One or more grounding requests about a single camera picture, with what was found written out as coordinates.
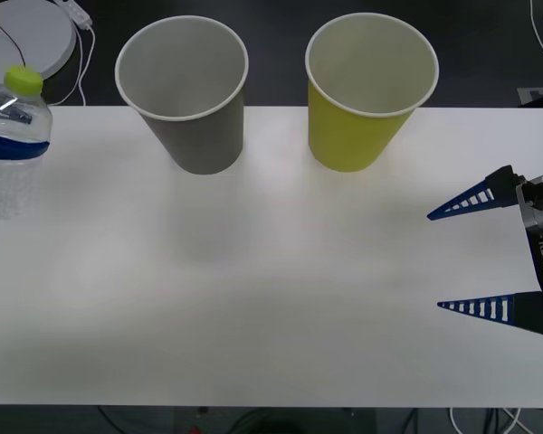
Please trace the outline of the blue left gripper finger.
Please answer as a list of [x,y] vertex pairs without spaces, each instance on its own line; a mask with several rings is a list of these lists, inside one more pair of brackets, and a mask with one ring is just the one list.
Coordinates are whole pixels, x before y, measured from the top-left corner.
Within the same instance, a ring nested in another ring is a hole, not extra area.
[[31,114],[14,106],[10,106],[5,109],[5,116],[13,122],[22,123],[25,125],[30,125],[33,121],[33,116]]
[[0,160],[30,160],[43,155],[49,148],[50,142],[21,142],[6,137],[0,137]]

